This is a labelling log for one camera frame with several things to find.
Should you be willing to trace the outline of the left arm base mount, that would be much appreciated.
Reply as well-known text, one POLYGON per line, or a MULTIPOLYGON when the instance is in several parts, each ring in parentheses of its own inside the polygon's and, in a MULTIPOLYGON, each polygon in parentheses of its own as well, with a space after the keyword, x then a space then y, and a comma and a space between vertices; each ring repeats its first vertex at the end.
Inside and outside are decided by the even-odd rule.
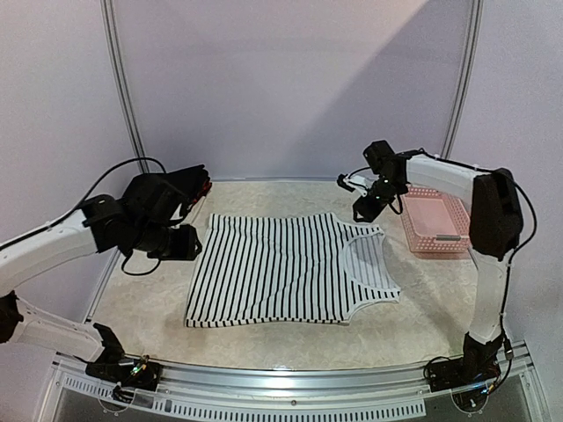
POLYGON ((90 377, 107 382, 119 383, 121 387, 155 391, 161 378, 163 367, 148 355, 128 358, 112 329, 94 323, 93 328, 101 336, 103 350, 94 361, 88 362, 85 373, 90 377))

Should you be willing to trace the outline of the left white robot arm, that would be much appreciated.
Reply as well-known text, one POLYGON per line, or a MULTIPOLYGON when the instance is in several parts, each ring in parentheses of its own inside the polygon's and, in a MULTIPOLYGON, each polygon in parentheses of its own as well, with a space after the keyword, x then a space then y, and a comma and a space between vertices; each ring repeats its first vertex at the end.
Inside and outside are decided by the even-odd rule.
POLYGON ((87 196, 68 214, 1 246, 1 340, 27 343, 96 362, 111 381, 130 375, 130 362, 111 329, 79 324, 33 306, 16 290, 79 258, 138 251, 161 264, 193 261, 201 252, 196 229, 185 222, 211 187, 201 165, 134 177, 119 199, 87 196))

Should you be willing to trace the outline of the black white striped garment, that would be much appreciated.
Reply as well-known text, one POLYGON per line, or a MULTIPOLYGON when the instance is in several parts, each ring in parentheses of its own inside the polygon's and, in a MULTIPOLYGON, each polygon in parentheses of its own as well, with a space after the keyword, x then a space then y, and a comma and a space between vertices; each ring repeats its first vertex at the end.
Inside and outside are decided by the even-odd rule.
POLYGON ((212 214, 187 297, 185 325, 348 324, 398 302, 378 226, 333 213, 291 218, 212 214))

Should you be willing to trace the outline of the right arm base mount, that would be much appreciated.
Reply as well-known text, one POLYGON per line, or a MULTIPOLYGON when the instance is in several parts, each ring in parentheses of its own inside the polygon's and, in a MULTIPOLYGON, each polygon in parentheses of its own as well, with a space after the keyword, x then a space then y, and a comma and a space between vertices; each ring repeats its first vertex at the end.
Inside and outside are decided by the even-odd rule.
POLYGON ((482 394, 491 395, 508 378, 513 359, 514 348, 506 338, 502 343, 488 342, 485 345, 467 338, 461 358, 433 358, 423 368, 423 377, 432 392, 492 380, 491 385, 482 389, 482 394))

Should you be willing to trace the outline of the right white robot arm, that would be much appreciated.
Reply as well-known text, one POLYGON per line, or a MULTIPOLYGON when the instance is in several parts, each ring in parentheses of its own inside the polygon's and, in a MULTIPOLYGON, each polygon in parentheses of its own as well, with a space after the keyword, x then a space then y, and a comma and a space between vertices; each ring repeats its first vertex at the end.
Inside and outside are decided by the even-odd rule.
POLYGON ((425 186, 459 198, 470 207, 471 255, 478 271, 473 318, 465 346, 499 347, 508 296, 509 268, 521 244, 523 212, 518 185, 506 168, 488 170, 428 154, 424 149, 394 151, 385 141, 372 142, 364 159, 375 180, 357 171, 341 174, 340 187, 357 191, 357 222, 373 222, 410 185, 425 186))

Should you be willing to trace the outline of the black t-shirt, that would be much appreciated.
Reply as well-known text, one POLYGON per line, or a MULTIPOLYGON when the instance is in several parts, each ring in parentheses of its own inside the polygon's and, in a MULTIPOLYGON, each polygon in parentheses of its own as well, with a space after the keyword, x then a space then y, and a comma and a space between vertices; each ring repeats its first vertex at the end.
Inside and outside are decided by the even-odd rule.
POLYGON ((193 206, 208 194, 212 186, 204 164, 167 173, 165 179, 179 192, 183 215, 187 215, 193 206))

